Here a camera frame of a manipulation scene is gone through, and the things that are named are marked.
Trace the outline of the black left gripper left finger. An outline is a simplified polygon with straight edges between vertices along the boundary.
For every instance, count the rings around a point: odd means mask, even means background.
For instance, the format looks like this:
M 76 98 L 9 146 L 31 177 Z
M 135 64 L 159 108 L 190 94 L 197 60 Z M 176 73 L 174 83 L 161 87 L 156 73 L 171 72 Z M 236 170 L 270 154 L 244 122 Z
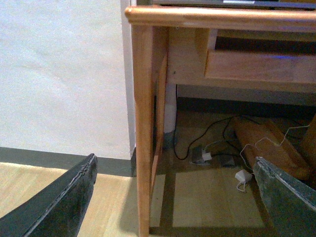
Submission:
M 0 219 L 2 237 L 76 237 L 93 195 L 98 160 L 90 154 Z

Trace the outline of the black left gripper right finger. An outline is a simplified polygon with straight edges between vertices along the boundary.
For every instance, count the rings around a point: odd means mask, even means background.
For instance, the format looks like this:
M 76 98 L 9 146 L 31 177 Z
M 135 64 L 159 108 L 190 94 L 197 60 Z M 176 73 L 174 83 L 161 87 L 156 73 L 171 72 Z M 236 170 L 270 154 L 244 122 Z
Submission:
M 264 206 L 281 237 L 316 235 L 316 191 L 263 157 L 253 172 Z

